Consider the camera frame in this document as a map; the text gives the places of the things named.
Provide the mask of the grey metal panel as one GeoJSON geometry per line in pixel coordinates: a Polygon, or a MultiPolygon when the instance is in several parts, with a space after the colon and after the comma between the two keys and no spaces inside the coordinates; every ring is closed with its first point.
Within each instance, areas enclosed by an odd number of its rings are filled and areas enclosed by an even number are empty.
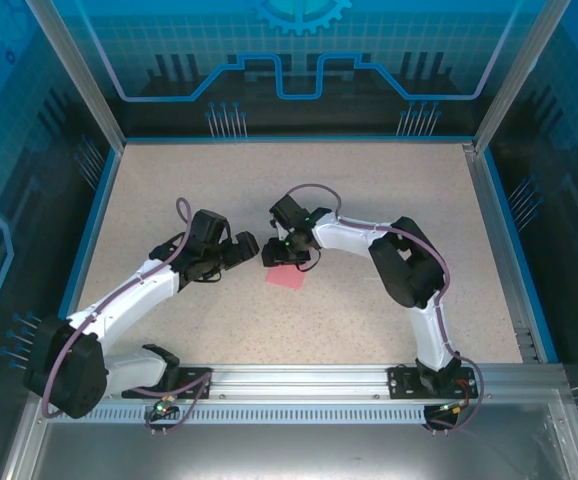
{"type": "Polygon", "coordinates": [[[421,425],[57,424],[29,402],[0,480],[578,480],[578,416],[558,392],[421,425]]]}

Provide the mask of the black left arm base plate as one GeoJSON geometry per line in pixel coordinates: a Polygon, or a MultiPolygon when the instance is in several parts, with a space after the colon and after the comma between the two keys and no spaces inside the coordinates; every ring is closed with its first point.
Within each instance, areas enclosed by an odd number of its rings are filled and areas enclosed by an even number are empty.
{"type": "Polygon", "coordinates": [[[136,389],[125,390],[121,393],[124,399],[155,399],[157,392],[172,392],[179,390],[177,399],[192,400],[201,390],[201,378],[208,374],[212,376],[214,370],[208,367],[175,367],[167,370],[162,379],[153,387],[142,386],[147,394],[136,389]]]}

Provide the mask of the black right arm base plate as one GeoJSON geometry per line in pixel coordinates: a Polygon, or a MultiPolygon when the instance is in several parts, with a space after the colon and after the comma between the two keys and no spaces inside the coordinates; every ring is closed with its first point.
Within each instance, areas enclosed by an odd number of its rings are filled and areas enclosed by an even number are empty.
{"type": "Polygon", "coordinates": [[[477,399],[479,391],[473,369],[448,366],[436,372],[422,365],[404,364],[386,370],[387,387],[392,400],[477,399]]]}

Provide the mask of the aluminium side rail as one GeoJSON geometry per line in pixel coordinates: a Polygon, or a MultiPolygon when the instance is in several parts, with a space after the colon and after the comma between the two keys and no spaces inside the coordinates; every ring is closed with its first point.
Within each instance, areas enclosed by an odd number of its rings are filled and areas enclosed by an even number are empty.
{"type": "Polygon", "coordinates": [[[540,342],[534,338],[533,309],[526,298],[524,281],[490,170],[486,160],[476,153],[475,147],[471,143],[464,143],[462,148],[522,362],[542,363],[543,355],[540,342]]]}

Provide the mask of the pink paper sheet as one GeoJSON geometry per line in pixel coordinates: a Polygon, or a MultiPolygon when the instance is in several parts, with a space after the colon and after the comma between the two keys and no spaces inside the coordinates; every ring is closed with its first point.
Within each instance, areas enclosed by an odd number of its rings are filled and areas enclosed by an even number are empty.
{"type": "Polygon", "coordinates": [[[296,266],[281,265],[269,268],[266,275],[266,282],[289,289],[298,290],[302,287],[306,274],[296,266]]]}

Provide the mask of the aluminium mounting rail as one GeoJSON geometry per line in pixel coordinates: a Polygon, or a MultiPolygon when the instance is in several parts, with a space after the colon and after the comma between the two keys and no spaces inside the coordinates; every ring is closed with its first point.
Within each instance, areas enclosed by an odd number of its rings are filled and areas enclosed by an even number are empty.
{"type": "MultiPolygon", "coordinates": [[[[227,400],[363,400],[387,399],[384,365],[217,365],[208,367],[209,386],[205,399],[227,400]]],[[[518,400],[538,402],[554,392],[567,394],[565,371],[557,364],[485,364],[475,372],[479,397],[488,401],[518,400]]],[[[50,394],[57,408],[90,410],[105,398],[121,397],[125,390],[153,387],[161,379],[157,368],[148,362],[126,363],[117,370],[105,368],[59,377],[50,394]]],[[[440,403],[443,400],[396,399],[394,401],[440,403]]]]}

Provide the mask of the aluminium frame post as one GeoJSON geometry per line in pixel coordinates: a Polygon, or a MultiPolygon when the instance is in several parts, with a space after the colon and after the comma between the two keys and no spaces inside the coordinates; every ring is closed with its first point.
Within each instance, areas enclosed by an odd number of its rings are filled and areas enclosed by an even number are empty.
{"type": "Polygon", "coordinates": [[[126,138],[52,0],[25,0],[110,147],[122,155],[126,138]]]}
{"type": "Polygon", "coordinates": [[[494,97],[473,141],[473,153],[482,155],[502,124],[525,81],[534,69],[571,0],[545,0],[530,32],[494,97]]]}

